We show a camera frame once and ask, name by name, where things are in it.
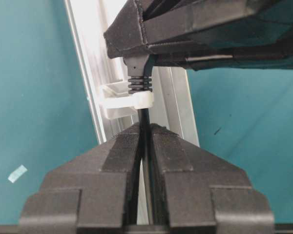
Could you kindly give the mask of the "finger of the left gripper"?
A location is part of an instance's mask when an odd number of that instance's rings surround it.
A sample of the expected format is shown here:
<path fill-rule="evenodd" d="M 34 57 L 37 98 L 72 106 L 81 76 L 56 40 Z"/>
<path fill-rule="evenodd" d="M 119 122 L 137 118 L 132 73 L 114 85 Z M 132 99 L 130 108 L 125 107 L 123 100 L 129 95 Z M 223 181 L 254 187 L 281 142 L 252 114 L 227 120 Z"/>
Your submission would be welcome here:
<path fill-rule="evenodd" d="M 293 0 L 129 0 L 104 33 L 109 58 L 257 47 L 293 37 Z"/>
<path fill-rule="evenodd" d="M 263 46 L 160 54 L 154 66 L 194 71 L 213 68 L 293 70 L 293 35 Z"/>

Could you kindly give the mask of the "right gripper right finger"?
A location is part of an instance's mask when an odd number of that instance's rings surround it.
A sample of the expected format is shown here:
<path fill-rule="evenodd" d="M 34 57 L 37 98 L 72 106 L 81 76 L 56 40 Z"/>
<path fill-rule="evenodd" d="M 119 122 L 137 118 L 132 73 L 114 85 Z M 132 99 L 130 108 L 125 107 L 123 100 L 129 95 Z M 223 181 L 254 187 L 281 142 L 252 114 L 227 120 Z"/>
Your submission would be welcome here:
<path fill-rule="evenodd" d="M 246 172 L 151 125 L 156 193 L 162 221 L 172 234 L 272 234 L 267 198 Z"/>

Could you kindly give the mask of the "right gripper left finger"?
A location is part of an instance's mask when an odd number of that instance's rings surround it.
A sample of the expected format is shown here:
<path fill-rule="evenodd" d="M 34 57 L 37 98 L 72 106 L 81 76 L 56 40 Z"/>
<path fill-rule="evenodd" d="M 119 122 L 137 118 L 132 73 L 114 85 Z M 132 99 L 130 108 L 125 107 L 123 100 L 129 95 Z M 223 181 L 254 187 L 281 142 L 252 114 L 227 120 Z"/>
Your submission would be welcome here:
<path fill-rule="evenodd" d="M 140 127 L 48 172 L 19 220 L 21 234 L 118 234 L 137 221 Z"/>

